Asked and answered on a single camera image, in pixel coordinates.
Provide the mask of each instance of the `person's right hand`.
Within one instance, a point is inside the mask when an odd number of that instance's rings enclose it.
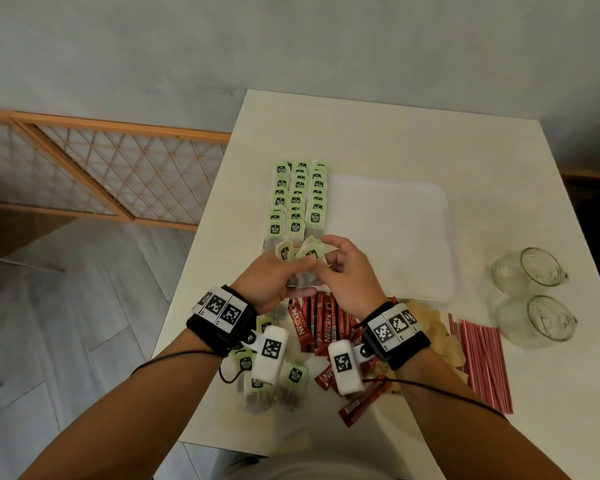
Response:
[[[331,289],[344,311],[366,318],[387,301],[367,255],[344,237],[323,235],[322,241],[339,249],[325,256],[331,267],[319,260],[313,272]]]

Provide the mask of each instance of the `bundle of red sticks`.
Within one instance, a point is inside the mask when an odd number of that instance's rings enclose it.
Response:
[[[355,345],[362,343],[361,330],[354,329],[360,320],[346,313],[330,293],[318,292],[309,298],[292,299],[289,302],[289,314],[300,341],[300,348],[304,352],[328,359],[328,347],[332,342],[347,339]],[[360,370],[363,377],[368,377],[377,363],[378,359],[375,357],[362,363]],[[380,378],[384,378],[384,375],[380,374],[378,379]],[[332,388],[338,392],[331,364],[314,380],[325,391]],[[340,417],[347,427],[351,427],[362,416],[362,413],[390,387],[391,383],[381,381],[371,383],[359,396],[344,406],[340,410]]]
[[[462,320],[454,322],[449,313],[449,327],[460,345],[466,363],[459,369],[469,375],[469,387],[488,405],[503,414],[513,414],[507,368],[502,341],[497,328]]]

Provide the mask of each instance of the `black cord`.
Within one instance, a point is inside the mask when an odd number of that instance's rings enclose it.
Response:
[[[188,354],[205,354],[205,355],[213,355],[215,357],[220,357],[220,358],[225,357],[224,355],[216,354],[215,352],[209,352],[208,350],[184,350],[181,352],[174,352],[172,354],[162,355],[160,357],[151,359],[150,361],[145,362],[144,364],[136,367],[134,369],[134,371],[131,372],[131,375],[133,376],[137,371],[139,371],[140,369],[144,369],[147,365],[151,365],[152,363],[160,362],[161,360],[168,359],[171,357],[177,357],[178,355],[188,355]],[[222,382],[224,382],[225,384],[233,384],[234,382],[236,382],[238,377],[240,377],[240,374],[242,373],[242,371],[238,372],[236,374],[236,376],[233,379],[231,379],[230,381],[228,381],[224,378],[224,376],[222,375],[222,369],[218,368],[218,373],[220,374],[220,379],[222,379]]]
[[[409,386],[422,387],[423,389],[428,389],[430,391],[437,392],[437,393],[442,394],[442,395],[448,395],[449,397],[453,397],[454,399],[458,399],[460,401],[464,401],[465,403],[470,403],[470,404],[474,404],[476,406],[480,406],[481,408],[486,409],[487,411],[491,411],[492,413],[500,416],[505,421],[509,421],[504,416],[504,414],[502,414],[500,411],[497,411],[497,410],[493,409],[492,407],[487,406],[486,404],[482,404],[480,401],[476,401],[475,399],[471,399],[471,398],[465,397],[463,395],[454,394],[453,392],[445,391],[443,389],[438,389],[437,387],[429,386],[427,384],[422,384],[422,383],[414,382],[414,381],[406,381],[406,380],[403,380],[403,379],[389,379],[389,378],[384,378],[384,379],[362,379],[362,382],[398,382],[400,384],[407,384]]]

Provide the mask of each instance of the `gray wall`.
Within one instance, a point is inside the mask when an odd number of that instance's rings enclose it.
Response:
[[[539,118],[600,168],[600,0],[0,0],[0,108],[231,131],[247,88]]]

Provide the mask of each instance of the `clear glass mug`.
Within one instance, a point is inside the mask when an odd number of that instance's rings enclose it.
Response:
[[[498,305],[495,315],[500,332],[523,348],[566,342],[578,323],[566,306],[546,295],[508,298]]]
[[[541,294],[569,281],[558,260],[540,248],[505,254],[491,266],[491,279],[509,296]]]

